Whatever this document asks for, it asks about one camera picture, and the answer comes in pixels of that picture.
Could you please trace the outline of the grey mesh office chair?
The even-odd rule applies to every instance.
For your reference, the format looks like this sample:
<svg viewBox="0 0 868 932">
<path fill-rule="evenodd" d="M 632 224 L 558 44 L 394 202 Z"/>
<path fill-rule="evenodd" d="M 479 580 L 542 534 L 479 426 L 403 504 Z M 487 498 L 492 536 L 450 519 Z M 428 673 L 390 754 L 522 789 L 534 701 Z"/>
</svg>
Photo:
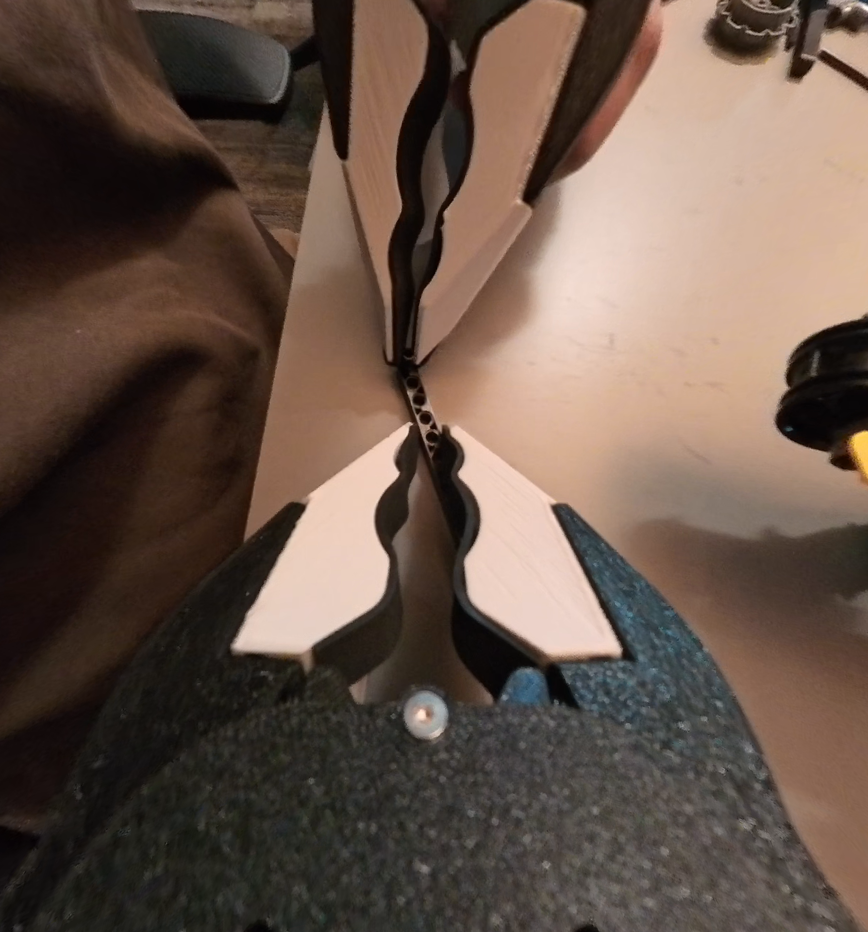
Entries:
<svg viewBox="0 0 868 932">
<path fill-rule="evenodd" d="M 318 60 L 313 36 L 294 49 L 216 17 L 138 9 L 178 105 L 193 120 L 277 123 L 294 75 Z"/>
</svg>

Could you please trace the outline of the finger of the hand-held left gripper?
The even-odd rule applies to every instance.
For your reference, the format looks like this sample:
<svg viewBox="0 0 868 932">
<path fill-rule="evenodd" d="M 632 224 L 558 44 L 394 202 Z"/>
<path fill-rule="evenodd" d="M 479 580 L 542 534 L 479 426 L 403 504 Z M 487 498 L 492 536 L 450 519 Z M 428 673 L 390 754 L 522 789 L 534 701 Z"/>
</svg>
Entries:
<svg viewBox="0 0 868 932">
<path fill-rule="evenodd" d="M 460 322 L 532 216 L 524 191 L 587 10 L 532 1 L 502 12 L 481 6 L 476 16 L 482 20 L 467 58 L 468 159 L 443 206 L 440 257 L 419 298 L 417 361 Z"/>
<path fill-rule="evenodd" d="M 450 54 L 420 2 L 353 6 L 348 195 L 381 300 L 385 360 L 412 353 L 414 253 L 426 220 L 423 164 L 446 101 Z"/>
</svg>

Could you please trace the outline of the thin black axle rod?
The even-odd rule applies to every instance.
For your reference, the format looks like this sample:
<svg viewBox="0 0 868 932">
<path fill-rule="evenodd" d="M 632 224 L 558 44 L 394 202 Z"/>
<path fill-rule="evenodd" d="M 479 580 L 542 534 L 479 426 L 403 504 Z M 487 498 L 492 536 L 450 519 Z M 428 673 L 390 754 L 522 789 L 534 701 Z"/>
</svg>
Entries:
<svg viewBox="0 0 868 932">
<path fill-rule="evenodd" d="M 841 59 L 838 55 L 829 50 L 820 50 L 818 53 L 820 62 L 834 69 L 840 75 L 848 78 L 857 87 L 868 93 L 868 74 L 857 69 L 853 65 Z"/>
</svg>

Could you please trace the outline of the yellow black toy brick vehicle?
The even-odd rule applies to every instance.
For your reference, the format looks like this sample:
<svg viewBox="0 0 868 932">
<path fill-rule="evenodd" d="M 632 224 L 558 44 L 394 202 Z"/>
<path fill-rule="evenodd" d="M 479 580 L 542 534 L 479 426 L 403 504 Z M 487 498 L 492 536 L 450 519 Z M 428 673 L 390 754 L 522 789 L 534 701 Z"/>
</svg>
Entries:
<svg viewBox="0 0 868 932">
<path fill-rule="evenodd" d="M 775 414 L 778 432 L 868 485 L 868 314 L 798 344 L 785 383 Z"/>
</svg>

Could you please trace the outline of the long black holed brick beam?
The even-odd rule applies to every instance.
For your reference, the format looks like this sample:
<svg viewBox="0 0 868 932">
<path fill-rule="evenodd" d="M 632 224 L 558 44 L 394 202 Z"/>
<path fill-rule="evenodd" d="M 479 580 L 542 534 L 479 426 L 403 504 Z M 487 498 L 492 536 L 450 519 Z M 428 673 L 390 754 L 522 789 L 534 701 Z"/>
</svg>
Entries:
<svg viewBox="0 0 868 932">
<path fill-rule="evenodd" d="M 428 397 L 418 366 L 402 360 L 396 367 L 401 395 L 420 438 L 421 450 L 433 482 L 440 508 L 456 546 L 460 546 L 469 519 L 458 471 L 462 448 L 440 425 Z"/>
</svg>

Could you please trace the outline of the short black brick beam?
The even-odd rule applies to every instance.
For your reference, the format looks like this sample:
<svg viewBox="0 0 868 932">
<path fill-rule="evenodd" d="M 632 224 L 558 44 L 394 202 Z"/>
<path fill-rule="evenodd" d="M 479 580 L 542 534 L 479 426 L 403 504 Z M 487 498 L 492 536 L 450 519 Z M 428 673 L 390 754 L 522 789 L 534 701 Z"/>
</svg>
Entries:
<svg viewBox="0 0 868 932">
<path fill-rule="evenodd" d="M 788 40 L 788 47 L 792 51 L 788 71 L 791 80 L 801 80 L 816 64 L 828 21 L 828 10 L 828 1 L 798 2 L 797 22 Z"/>
</svg>

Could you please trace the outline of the person's left hand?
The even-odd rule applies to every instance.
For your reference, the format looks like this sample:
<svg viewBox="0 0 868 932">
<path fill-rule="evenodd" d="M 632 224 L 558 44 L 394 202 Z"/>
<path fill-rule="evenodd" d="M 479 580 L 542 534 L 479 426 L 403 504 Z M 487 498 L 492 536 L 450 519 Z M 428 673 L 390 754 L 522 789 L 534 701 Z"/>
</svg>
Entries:
<svg viewBox="0 0 868 932">
<path fill-rule="evenodd" d="M 552 177 L 554 183 L 579 171 L 603 146 L 650 73 L 661 45 L 662 29 L 662 3 L 651 1 L 616 79 L 558 164 Z"/>
</svg>

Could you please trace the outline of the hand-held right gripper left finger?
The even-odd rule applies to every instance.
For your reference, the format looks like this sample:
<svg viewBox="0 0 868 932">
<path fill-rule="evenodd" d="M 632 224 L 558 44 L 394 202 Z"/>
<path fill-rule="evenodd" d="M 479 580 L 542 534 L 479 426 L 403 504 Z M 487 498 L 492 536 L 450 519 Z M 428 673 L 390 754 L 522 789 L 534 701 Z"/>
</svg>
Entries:
<svg viewBox="0 0 868 932">
<path fill-rule="evenodd" d="M 381 666 L 401 635 L 395 540 L 416 472 L 417 430 L 406 423 L 312 491 L 232 654 L 331 668 L 347 685 Z"/>
</svg>

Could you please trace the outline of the person's brown clothing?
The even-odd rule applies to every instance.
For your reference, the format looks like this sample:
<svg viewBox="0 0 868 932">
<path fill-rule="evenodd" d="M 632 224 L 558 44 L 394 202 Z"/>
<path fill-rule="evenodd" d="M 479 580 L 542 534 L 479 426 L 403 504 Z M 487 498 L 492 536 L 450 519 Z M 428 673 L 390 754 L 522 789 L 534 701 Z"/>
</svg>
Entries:
<svg viewBox="0 0 868 932">
<path fill-rule="evenodd" d="M 127 2 L 0 2 L 0 820 L 241 542 L 291 261 Z"/>
</svg>

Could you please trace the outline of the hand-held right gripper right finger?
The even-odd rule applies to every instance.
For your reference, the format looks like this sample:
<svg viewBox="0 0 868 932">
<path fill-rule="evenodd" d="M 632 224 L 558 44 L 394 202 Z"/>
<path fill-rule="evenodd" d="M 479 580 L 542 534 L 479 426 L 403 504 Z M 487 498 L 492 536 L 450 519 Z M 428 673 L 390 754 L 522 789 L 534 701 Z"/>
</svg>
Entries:
<svg viewBox="0 0 868 932">
<path fill-rule="evenodd" d="M 521 669 L 621 659 L 555 499 L 460 427 L 441 435 L 434 478 L 455 543 L 452 642 L 493 700 Z"/>
</svg>

